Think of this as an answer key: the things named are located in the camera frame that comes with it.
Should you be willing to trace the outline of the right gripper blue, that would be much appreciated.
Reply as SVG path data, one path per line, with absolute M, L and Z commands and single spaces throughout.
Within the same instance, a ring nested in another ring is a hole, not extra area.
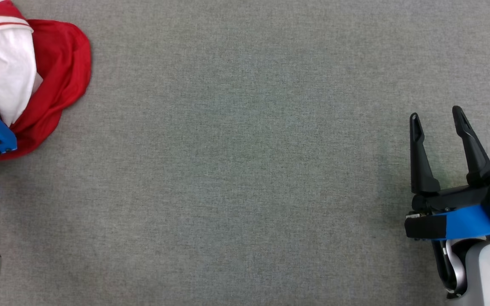
M 415 196 L 412 211 L 405 220 L 408 238 L 445 241 L 490 235 L 490 218 L 481 206 L 490 184 L 490 158 L 463 109 L 453 106 L 452 113 L 456 132 L 463 143 L 468 166 L 466 179 L 471 187 L 441 190 L 424 149 L 420 118 L 417 113 L 412 113 L 410 176 L 411 191 Z

